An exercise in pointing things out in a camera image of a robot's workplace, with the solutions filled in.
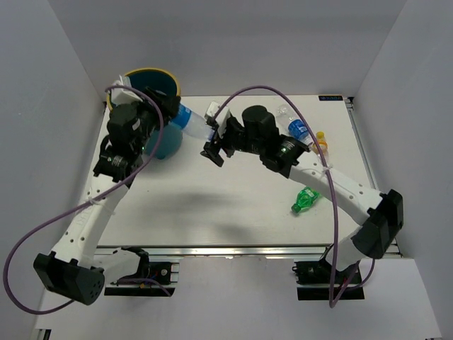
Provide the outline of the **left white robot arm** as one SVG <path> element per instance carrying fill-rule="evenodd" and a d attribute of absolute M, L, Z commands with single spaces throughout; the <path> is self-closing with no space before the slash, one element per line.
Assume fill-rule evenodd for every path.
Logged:
<path fill-rule="evenodd" d="M 53 293 L 84 305 L 93 304 L 106 285 L 149 278 L 149 255 L 137 246 L 123 246 L 102 259 L 94 258 L 98 242 L 145 164 L 142 155 L 153 132 L 163 129 L 179 110 L 180 96 L 146 88 L 132 93 L 138 100 L 115 104 L 106 123 L 98 161 L 88 180 L 84 202 L 48 255 L 38 254 L 33 268 Z"/>

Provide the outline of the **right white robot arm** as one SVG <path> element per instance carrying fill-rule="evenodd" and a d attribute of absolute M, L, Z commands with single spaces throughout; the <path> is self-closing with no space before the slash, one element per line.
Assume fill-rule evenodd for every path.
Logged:
<path fill-rule="evenodd" d="M 347 213 L 357 228 L 330 246 L 320 260 L 320 275 L 338 281 L 358 261 L 380 259 L 403 227 L 403 197 L 395 191 L 382 193 L 367 188 L 336 169 L 323 165 L 319 155 L 304 143 L 283 135 L 274 115 L 263 106 L 251 106 L 237 120 L 228 108 L 221 122 L 214 118 L 220 105 L 211 102 L 205 114 L 214 134 L 203 147 L 202 156 L 222 166 L 220 153 L 257 154 L 262 164 L 286 179 L 304 184 Z"/>

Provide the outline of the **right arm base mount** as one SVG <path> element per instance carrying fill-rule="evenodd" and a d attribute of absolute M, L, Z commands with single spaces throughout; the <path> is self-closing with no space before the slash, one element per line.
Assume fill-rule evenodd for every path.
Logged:
<path fill-rule="evenodd" d="M 297 261 L 292 271 L 296 277 L 298 301 L 328 301 L 330 270 L 325 271 L 318 261 Z M 362 275 L 356 270 L 341 300 L 364 300 L 363 288 L 355 288 L 361 282 Z"/>

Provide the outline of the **clear bottle blue label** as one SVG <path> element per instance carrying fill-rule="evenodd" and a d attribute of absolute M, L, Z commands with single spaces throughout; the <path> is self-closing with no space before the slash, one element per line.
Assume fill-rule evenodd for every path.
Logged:
<path fill-rule="evenodd" d="M 289 105 L 283 104 L 277 108 L 276 121 L 291 137 L 307 146 L 313 143 L 306 125 Z"/>
<path fill-rule="evenodd" d="M 214 134 L 212 127 L 206 123 L 201 115 L 183 104 L 179 105 L 176 117 L 171 122 L 180 128 L 184 134 L 199 140 L 210 141 Z"/>

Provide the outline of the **green plastic bottle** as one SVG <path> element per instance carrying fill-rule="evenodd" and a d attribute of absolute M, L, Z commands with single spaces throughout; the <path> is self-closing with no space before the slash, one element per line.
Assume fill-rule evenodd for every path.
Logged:
<path fill-rule="evenodd" d="M 306 186 L 298 194 L 295 203 L 291 207 L 291 211 L 298 215 L 301 212 L 308 210 L 320 197 L 318 191 Z"/>

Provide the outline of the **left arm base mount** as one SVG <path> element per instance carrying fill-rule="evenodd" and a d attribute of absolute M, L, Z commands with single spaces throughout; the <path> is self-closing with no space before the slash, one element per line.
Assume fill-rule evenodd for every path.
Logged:
<path fill-rule="evenodd" d="M 179 260 L 154 257 L 137 246 L 123 246 L 99 264 L 105 269 L 105 296 L 169 298 L 175 293 Z"/>

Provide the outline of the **small bottle yellow cap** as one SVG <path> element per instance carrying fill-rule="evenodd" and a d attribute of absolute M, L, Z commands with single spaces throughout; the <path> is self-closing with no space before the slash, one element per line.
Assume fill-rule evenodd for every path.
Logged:
<path fill-rule="evenodd" d="M 318 142 L 321 151 L 318 151 L 318 148 L 315 145 L 315 143 L 311 145 L 311 150 L 318 156 L 322 154 L 325 157 L 325 159 L 328 159 L 328 143 L 326 141 L 324 132 L 318 131 L 316 133 L 316 141 Z"/>

